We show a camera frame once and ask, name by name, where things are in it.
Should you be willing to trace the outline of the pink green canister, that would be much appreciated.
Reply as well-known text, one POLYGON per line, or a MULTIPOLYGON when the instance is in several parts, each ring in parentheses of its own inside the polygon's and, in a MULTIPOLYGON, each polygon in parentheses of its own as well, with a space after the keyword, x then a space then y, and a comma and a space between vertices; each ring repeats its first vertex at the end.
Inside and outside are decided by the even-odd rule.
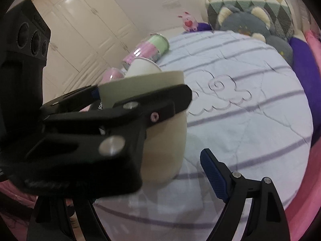
POLYGON ((169 50, 170 44, 166 37, 159 33, 150 34, 139 43, 122 61, 122 66, 127 70, 136 58, 146 58, 156 63, 161 56, 169 50))

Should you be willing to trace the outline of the cream wardrobe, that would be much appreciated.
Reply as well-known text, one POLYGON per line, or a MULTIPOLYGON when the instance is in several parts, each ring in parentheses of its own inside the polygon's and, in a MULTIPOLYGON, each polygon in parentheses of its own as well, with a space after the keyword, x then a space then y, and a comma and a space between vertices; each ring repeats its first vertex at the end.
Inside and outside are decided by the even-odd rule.
POLYGON ((33 0, 51 30, 44 102, 99 83, 142 40, 115 0, 33 0))

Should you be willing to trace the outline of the pink plastic cup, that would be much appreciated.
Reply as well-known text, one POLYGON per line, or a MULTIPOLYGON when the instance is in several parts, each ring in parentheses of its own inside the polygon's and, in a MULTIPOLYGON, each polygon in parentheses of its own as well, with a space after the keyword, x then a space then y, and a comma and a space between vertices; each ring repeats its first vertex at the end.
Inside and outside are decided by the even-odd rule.
POLYGON ((102 79, 100 81, 100 84, 105 84, 110 81, 119 80, 125 77, 125 74, 123 71, 117 69, 117 68, 109 68, 103 73, 102 79))

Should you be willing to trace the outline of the white paper cup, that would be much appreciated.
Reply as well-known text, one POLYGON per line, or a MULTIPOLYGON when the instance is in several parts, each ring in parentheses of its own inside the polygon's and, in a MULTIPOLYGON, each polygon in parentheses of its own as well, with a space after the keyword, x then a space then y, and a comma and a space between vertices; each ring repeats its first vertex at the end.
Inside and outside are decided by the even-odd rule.
POLYGON ((133 76, 157 74, 160 72, 160 67, 150 59, 137 57, 132 61, 125 74, 125 77, 129 78, 133 76))

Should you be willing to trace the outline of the white wall socket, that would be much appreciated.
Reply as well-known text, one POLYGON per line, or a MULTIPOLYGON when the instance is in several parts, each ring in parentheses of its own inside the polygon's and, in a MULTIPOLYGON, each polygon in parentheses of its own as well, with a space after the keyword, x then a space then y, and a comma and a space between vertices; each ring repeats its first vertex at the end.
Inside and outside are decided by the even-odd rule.
POLYGON ((167 0, 162 3, 164 9, 176 9, 181 7, 179 0, 167 0))

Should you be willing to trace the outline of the blue black towel can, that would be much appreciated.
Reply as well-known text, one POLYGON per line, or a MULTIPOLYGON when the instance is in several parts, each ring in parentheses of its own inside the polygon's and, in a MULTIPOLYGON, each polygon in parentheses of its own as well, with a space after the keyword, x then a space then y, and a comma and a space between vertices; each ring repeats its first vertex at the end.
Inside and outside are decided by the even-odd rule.
POLYGON ((103 104, 102 104, 101 100, 98 100, 98 101, 92 103, 88 108, 88 111, 90 111, 90 110, 103 110, 103 104))

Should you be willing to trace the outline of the pink bunny toy back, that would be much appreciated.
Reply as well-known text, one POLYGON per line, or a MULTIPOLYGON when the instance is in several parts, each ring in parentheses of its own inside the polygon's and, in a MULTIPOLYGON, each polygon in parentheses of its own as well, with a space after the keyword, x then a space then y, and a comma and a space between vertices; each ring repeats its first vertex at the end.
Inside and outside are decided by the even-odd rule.
POLYGON ((182 15, 178 15, 183 22, 183 28, 186 32, 196 32, 199 26, 195 17, 193 17, 189 12, 185 11, 182 15))

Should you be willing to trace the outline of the green cup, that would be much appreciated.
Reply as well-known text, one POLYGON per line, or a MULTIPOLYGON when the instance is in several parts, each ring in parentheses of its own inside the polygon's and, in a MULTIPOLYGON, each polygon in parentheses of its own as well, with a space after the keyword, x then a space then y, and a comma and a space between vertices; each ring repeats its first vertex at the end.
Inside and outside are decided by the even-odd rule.
MULTIPOLYGON (((165 71, 111 81, 104 78, 99 84, 99 92, 103 108, 110 108, 126 98, 180 84, 184 84, 182 71, 165 71)), ((179 173, 186 136, 186 111, 147 129, 141 166, 143 182, 164 183, 179 173)))

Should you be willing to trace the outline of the white bedside table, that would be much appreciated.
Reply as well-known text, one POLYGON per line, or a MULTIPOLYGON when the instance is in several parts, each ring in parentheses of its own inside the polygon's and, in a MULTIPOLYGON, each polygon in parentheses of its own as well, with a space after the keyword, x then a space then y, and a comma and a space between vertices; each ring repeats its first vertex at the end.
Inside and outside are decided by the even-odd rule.
POLYGON ((169 40, 183 33, 185 33, 185 30, 183 29, 183 27, 175 27, 175 28, 170 28, 170 29, 165 29, 160 31, 152 31, 150 35, 160 34, 169 40))

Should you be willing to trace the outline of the striped white quilt cover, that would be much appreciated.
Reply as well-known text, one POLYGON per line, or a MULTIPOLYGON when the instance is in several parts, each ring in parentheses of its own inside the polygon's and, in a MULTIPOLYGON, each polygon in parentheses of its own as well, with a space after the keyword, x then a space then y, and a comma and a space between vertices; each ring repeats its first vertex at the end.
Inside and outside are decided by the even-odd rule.
POLYGON ((193 91, 179 174, 128 197, 95 202, 112 240, 206 240, 224 203, 200 165, 210 149, 248 179, 270 177, 287 207, 303 180, 313 122, 304 90, 284 58, 263 41, 234 32, 171 38, 158 65, 184 73, 193 91))

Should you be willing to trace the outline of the triangle pattern cushion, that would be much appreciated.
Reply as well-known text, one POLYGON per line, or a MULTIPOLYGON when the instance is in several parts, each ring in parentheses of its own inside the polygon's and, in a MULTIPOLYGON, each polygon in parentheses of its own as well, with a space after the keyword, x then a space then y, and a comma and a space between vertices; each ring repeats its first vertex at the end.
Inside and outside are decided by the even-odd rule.
POLYGON ((269 13, 278 37, 288 41, 294 35, 294 13, 286 0, 201 0, 202 19, 215 27, 218 13, 226 5, 232 5, 241 11, 254 5, 262 7, 269 13))

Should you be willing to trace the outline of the pink bed blanket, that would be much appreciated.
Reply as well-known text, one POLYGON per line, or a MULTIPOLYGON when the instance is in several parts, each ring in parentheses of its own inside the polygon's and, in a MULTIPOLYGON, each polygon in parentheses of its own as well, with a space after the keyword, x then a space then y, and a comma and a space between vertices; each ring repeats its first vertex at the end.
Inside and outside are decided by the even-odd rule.
POLYGON ((291 240, 300 240, 320 211, 320 41, 312 31, 306 40, 293 37, 292 69, 299 78, 307 96, 312 120, 313 135, 306 172, 299 190, 285 209, 291 240))

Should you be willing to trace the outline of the grey cat plush pillow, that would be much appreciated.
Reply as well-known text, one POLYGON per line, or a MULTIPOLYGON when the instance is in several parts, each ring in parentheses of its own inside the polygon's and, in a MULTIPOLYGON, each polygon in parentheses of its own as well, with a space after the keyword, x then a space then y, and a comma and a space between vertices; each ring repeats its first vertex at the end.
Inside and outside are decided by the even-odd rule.
POLYGON ((263 41, 273 46, 289 65, 293 64, 291 46, 288 41, 276 35, 272 19, 262 7, 254 5, 246 11, 241 11, 233 5, 225 5, 218 13, 216 29, 233 31, 263 41))

